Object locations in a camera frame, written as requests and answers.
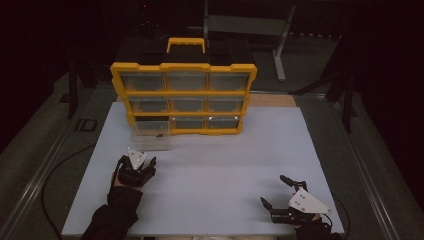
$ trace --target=wire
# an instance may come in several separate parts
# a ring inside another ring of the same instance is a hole
[[[324,216],[330,221],[330,228],[333,228],[333,221],[331,221],[331,218],[327,214],[324,214]]]
[[[61,233],[59,232],[59,230],[57,229],[57,227],[56,227],[56,225],[54,224],[54,222],[53,222],[53,220],[50,218],[50,216],[49,216],[49,214],[48,214],[48,212],[47,212],[47,209],[46,209],[46,206],[45,206],[45,203],[44,203],[44,193],[45,193],[45,190],[46,190],[46,185],[47,185],[47,182],[49,181],[49,179],[50,179],[50,177],[53,175],[53,173],[63,164],[63,163],[65,163],[66,161],[68,161],[69,159],[72,159],[73,157],[75,157],[76,155],[78,155],[78,154],[80,154],[80,153],[82,153],[82,152],[84,152],[84,151],[86,151],[86,150],[88,150],[88,149],[90,149],[90,148],[92,148],[92,147],[94,147],[94,146],[96,146],[96,144],[92,144],[92,145],[90,145],[90,146],[88,146],[88,147],[85,147],[85,148],[83,148],[83,149],[81,149],[81,150],[79,150],[79,151],[77,151],[77,152],[74,152],[73,154],[71,154],[71,155],[69,155],[69,156],[67,156],[66,158],[64,158],[62,161],[60,161],[51,171],[50,171],[50,173],[49,173],[49,175],[47,176],[47,178],[46,178],[46,180],[44,181],[44,183],[43,183],[43,187],[41,188],[41,207],[42,207],[42,209],[43,209],[43,213],[44,213],[44,216],[47,218],[47,221],[49,222],[49,224],[50,224],[50,226],[53,228],[53,231],[55,232],[55,234],[56,234],[56,236],[57,236],[57,238],[59,239],[59,240],[63,240],[63,238],[62,238],[62,235],[61,235]]]
[[[344,240],[347,239],[347,237],[349,236],[350,233],[350,217],[349,217],[349,213],[347,212],[346,207],[344,206],[344,204],[342,203],[342,201],[340,201],[340,199],[333,193],[331,192],[331,195],[333,195],[333,197],[337,200],[337,202],[340,204],[340,206],[342,206],[344,212],[346,213],[346,218],[347,218],[347,231],[346,231],[346,235],[343,238]]]

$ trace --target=plastic drawer organizer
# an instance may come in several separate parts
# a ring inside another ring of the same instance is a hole
[[[247,42],[126,39],[111,67],[133,137],[237,134],[256,77]]]

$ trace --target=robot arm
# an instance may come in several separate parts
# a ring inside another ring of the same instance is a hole
[[[317,213],[330,213],[331,209],[312,196],[306,187],[306,182],[293,181],[281,175],[281,181],[290,187],[295,187],[296,193],[289,201],[287,209],[274,209],[272,205],[261,197],[262,205],[270,212],[273,223],[304,225],[312,223]]]
[[[147,154],[128,148],[128,156],[123,155],[118,161],[114,178],[119,171],[118,180],[123,185],[132,188],[142,187],[156,174],[155,166],[156,157],[149,161]]]

